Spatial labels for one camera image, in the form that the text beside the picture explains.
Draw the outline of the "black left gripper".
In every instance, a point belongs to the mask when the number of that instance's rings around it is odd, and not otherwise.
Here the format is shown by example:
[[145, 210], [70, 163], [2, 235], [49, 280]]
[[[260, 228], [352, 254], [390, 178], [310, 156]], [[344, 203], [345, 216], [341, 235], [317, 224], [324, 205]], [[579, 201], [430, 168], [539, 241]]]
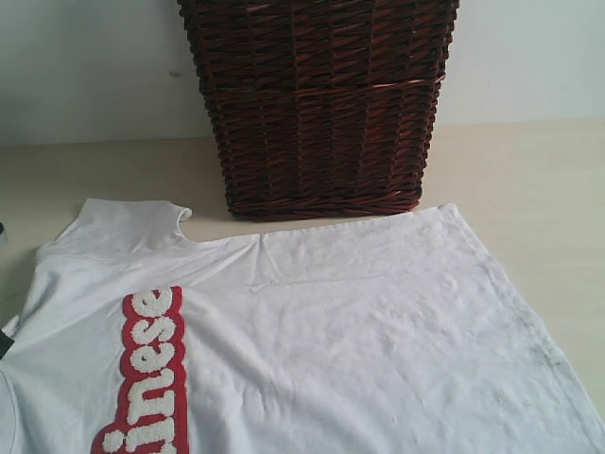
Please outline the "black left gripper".
[[[7, 243], [6, 228], [3, 223], [0, 223], [0, 247], [3, 248]], [[12, 344], [13, 339], [6, 335], [3, 330], [0, 330], [0, 358], [4, 357]]]

